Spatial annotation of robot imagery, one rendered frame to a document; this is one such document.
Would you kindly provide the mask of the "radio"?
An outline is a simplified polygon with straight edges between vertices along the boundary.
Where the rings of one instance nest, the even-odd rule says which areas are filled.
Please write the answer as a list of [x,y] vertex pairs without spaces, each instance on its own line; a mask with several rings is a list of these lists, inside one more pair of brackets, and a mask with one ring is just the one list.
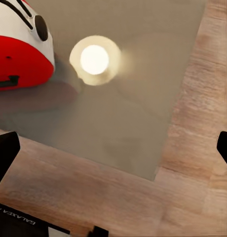
[[52,35],[25,0],[0,0],[0,91],[43,84],[55,71]]

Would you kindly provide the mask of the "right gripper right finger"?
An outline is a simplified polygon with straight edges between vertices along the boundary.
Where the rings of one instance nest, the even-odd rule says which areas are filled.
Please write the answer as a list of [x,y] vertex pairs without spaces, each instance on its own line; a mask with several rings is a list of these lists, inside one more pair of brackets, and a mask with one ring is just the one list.
[[217,150],[227,163],[227,132],[222,131],[218,138]]

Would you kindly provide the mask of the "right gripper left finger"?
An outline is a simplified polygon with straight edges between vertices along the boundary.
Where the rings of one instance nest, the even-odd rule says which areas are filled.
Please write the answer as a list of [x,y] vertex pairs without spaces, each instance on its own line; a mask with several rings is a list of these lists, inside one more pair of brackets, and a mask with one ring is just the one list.
[[13,131],[0,135],[0,182],[20,149],[21,145],[17,132]]

